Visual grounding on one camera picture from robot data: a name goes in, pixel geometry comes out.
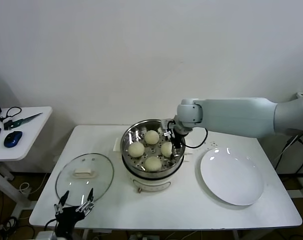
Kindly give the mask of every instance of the floor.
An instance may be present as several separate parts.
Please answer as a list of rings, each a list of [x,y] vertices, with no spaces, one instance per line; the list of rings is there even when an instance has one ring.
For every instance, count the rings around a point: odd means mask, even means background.
[[[46,181],[48,180],[48,175],[45,177],[45,181],[42,187],[44,187]],[[44,174],[26,174],[21,175],[17,174],[15,179],[11,182],[12,185],[16,188],[19,188],[20,184],[23,182],[28,182],[33,189],[37,189],[42,180],[44,179]],[[293,190],[299,188],[299,183],[296,179],[286,178],[284,181],[284,185],[286,189]],[[34,201],[37,200],[42,192],[43,188],[40,188],[39,191],[30,195],[29,199]],[[294,199],[294,204],[296,205],[302,219],[303,219],[303,199]],[[11,213],[15,207],[14,201],[8,198],[6,195],[2,195],[0,193],[0,222],[4,221],[6,218],[11,216]],[[20,216],[19,225],[28,225],[28,216],[31,214],[31,211],[24,211]],[[36,235],[39,231],[42,231],[42,227],[35,227]],[[82,233],[81,230],[77,230],[77,233],[80,235]],[[90,232],[88,234],[88,240],[92,240],[95,236],[95,240],[127,240],[131,234],[136,234],[137,231],[113,231],[112,233],[93,233]],[[190,236],[184,238],[184,240],[233,240],[233,233],[231,231],[178,231],[173,234],[172,231],[144,231],[142,232],[144,235],[158,235],[160,236],[160,240],[181,240],[183,237],[191,234]],[[245,234],[246,231],[239,231],[240,237]],[[292,235],[303,235],[303,223],[299,227],[291,227],[291,228],[283,228],[274,230],[271,233],[267,234],[261,240],[290,240],[290,236]],[[33,231],[29,227],[22,227],[18,229],[13,235],[9,237],[9,240],[28,240],[33,236]],[[303,240],[303,237],[293,237],[291,240]]]

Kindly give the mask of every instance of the scissors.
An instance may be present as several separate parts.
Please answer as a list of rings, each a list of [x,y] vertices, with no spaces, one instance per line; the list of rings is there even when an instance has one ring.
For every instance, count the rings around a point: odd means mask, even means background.
[[[41,114],[43,114],[43,113],[40,112],[40,113],[37,113],[35,115],[19,119],[17,121],[9,120],[8,122],[5,122],[3,124],[3,129],[4,130],[11,130],[11,129],[17,128],[20,125],[23,125],[23,124],[26,124],[26,123],[30,122],[31,120],[33,120],[34,118],[38,117]]]

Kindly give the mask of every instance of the white wall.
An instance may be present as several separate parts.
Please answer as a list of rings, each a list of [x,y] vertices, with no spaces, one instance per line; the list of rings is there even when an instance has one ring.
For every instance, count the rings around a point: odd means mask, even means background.
[[[173,117],[182,98],[297,91],[303,0],[0,0],[0,103],[52,106],[46,149],[78,124]]]

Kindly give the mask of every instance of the white plate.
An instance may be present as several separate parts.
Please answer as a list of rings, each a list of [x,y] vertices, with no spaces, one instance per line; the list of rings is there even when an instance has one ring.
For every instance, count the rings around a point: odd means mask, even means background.
[[[230,204],[251,205],[264,191],[264,181],[255,164],[230,148],[208,151],[201,160],[200,171],[207,187]]]

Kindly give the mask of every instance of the black cable on table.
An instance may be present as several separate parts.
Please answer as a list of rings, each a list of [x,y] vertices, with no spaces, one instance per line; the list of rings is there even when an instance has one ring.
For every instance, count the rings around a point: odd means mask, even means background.
[[[181,142],[181,144],[183,146],[185,146],[186,148],[189,148],[189,149],[198,149],[198,148],[200,148],[205,143],[205,141],[207,140],[207,137],[208,137],[208,130],[206,128],[205,128],[205,131],[206,131],[205,138],[203,139],[203,141],[199,145],[197,145],[197,146],[188,146],[183,141]]]
[[[56,221],[56,218],[53,218],[53,219],[49,220],[49,221],[46,223],[46,225],[45,225],[45,227],[43,228],[43,230],[46,231],[48,225],[49,225],[50,223],[54,222],[54,221]]]

